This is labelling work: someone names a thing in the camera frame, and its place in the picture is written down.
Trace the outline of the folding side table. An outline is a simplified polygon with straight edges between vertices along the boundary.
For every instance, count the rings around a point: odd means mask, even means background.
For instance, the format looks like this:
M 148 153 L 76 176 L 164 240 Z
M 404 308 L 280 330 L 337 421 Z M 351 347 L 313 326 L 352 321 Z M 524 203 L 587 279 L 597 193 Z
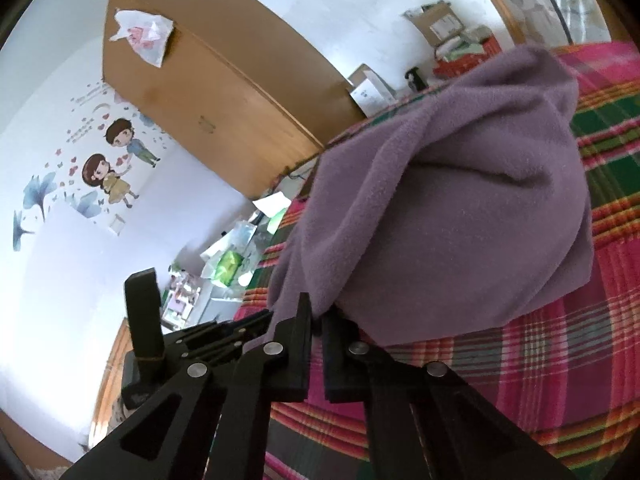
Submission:
M 206 322 L 224 322 L 234 318 L 248 285 L 257 276 L 258 263 L 277 229 L 284 225 L 284 214 L 293 198 L 308 180 L 308 174 L 294 172 L 283 178 L 274 190 L 254 201 L 254 211 L 239 218 L 222 232 L 209 248 L 198 255 L 198 264 L 188 269 L 181 262 L 169 268 L 170 281 L 163 291 L 160 319 L 172 330 Z M 243 257 L 228 287 L 213 282 L 220 256 L 234 249 Z

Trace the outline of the cartoon couple wall sticker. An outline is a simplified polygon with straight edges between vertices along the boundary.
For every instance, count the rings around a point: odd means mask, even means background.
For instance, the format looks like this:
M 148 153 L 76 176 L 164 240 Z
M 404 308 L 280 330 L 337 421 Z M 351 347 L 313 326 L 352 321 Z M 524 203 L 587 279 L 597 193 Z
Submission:
M 53 208 L 66 205 L 118 235 L 174 140 L 108 84 L 70 99 L 50 151 L 24 167 L 12 206 L 12 249 L 29 250 Z

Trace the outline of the white plastic bag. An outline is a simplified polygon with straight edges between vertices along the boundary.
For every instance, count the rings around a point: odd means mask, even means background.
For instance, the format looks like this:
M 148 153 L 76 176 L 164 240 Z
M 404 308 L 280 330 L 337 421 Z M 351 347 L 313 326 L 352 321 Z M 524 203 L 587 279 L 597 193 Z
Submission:
M 110 37 L 111 42 L 126 40 L 142 61 L 161 68 L 174 22 L 139 10 L 117 10 L 114 19 L 118 31 Z

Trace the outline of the brown cardboard box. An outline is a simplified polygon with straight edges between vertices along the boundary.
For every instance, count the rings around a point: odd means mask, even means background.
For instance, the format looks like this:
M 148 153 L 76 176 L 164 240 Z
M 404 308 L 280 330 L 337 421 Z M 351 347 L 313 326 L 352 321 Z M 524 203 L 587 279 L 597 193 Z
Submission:
M 439 47 L 465 29 L 448 2 L 419 6 L 404 12 L 404 17 L 421 33 L 431 47 Z

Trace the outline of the white small box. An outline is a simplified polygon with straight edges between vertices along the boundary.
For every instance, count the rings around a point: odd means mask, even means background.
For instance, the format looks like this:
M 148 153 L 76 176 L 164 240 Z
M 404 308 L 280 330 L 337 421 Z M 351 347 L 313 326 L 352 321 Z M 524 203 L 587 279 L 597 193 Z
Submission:
M 397 102 L 394 90 L 367 64 L 361 64 L 347 80 L 350 97 L 367 118 Z

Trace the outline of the purple fleece garment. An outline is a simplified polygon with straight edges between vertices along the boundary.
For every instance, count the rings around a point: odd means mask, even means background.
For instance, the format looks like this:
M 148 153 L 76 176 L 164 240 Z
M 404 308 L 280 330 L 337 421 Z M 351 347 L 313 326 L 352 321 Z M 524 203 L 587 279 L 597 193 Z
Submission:
M 546 49 L 498 55 L 320 157 L 268 304 L 338 307 L 382 346 L 506 325 L 590 279 L 578 84 Z

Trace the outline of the green tissue pack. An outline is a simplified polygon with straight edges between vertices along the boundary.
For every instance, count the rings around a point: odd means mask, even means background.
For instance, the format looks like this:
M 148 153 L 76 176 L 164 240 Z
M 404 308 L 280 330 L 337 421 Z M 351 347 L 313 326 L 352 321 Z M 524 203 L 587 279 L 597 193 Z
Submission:
M 228 287 L 237 270 L 242 266 L 244 257 L 234 249 L 226 250 L 219 258 L 213 275 L 213 282 L 218 286 Z

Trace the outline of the pink plaid bed cover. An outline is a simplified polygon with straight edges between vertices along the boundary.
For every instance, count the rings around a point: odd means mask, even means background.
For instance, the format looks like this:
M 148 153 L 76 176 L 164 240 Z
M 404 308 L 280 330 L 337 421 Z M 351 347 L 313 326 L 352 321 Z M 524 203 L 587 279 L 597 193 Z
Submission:
M 239 316 L 308 294 L 396 362 L 439 362 L 569 479 L 639 432 L 639 52 L 503 52 L 322 153 Z

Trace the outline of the wooden wardrobe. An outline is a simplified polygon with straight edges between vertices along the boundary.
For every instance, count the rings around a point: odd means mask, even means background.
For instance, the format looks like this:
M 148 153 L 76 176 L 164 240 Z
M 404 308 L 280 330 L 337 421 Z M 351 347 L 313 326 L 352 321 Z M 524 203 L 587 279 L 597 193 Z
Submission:
M 174 23 L 162 64 L 116 39 L 115 14 Z M 104 80 L 246 197 L 363 120 L 346 79 L 258 0 L 108 0 Z

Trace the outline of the red box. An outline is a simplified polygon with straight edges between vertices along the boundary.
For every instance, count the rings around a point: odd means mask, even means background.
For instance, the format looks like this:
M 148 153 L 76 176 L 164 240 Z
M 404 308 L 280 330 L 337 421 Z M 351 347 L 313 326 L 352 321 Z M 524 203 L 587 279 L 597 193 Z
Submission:
M 496 37 L 490 36 L 480 44 L 480 53 L 465 53 L 454 61 L 437 61 L 433 73 L 442 79 L 461 76 L 501 52 L 502 49 Z

